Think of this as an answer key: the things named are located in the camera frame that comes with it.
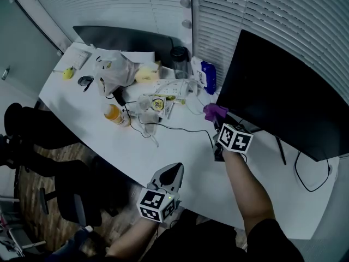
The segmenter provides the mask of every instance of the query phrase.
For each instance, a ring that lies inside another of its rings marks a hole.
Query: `window blinds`
[[[218,83],[245,29],[301,59],[349,103],[349,0],[193,0],[193,5],[194,55],[215,64]]]
[[[71,41],[75,25],[114,26],[178,36],[180,0],[39,0]]]

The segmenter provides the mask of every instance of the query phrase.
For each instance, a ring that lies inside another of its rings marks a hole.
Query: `wooden floor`
[[[35,150],[41,155],[59,162],[80,159],[87,165],[89,165],[93,157],[96,156],[92,150],[81,144],[74,144],[50,151],[40,147],[37,147]],[[95,232],[99,235],[99,240],[94,239],[97,243],[89,241],[83,247],[83,251],[88,256],[103,251],[106,246],[109,246],[115,239],[125,233],[139,218],[136,201],[142,187],[133,181],[130,181],[128,186],[130,201],[124,208],[119,210],[119,214],[112,218],[105,211],[102,212],[103,223],[100,227],[95,228]],[[59,249],[67,239],[72,237],[79,227],[77,224],[68,222],[61,217],[56,199],[52,199],[48,202],[50,212],[48,216],[42,212],[38,194],[38,190],[41,187],[44,187],[47,193],[55,190],[53,179],[42,177],[32,171],[26,172],[21,169],[17,195],[20,199],[21,212],[29,228],[38,240],[45,240],[45,248],[48,251],[55,251]],[[177,219],[181,211],[182,209],[175,211],[169,222]],[[204,217],[199,216],[198,223],[205,220]],[[161,225],[159,234],[167,227],[166,224]],[[237,246],[242,247],[246,243],[245,232],[243,230],[237,230],[237,233]]]

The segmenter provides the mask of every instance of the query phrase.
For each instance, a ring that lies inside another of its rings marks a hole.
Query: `white plastic bag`
[[[133,63],[118,50],[102,50],[94,63],[95,80],[102,96],[109,96],[119,86],[129,86],[135,80],[139,63]]]

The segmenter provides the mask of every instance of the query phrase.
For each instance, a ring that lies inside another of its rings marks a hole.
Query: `human arm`
[[[111,245],[106,257],[137,261],[155,234],[158,224],[155,221],[140,218]]]
[[[248,235],[264,219],[275,219],[273,205],[240,154],[224,150],[223,158]]]

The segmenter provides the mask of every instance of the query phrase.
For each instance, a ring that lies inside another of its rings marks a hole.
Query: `black lid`
[[[188,51],[183,46],[175,46],[170,51],[171,58],[175,62],[188,61]]]

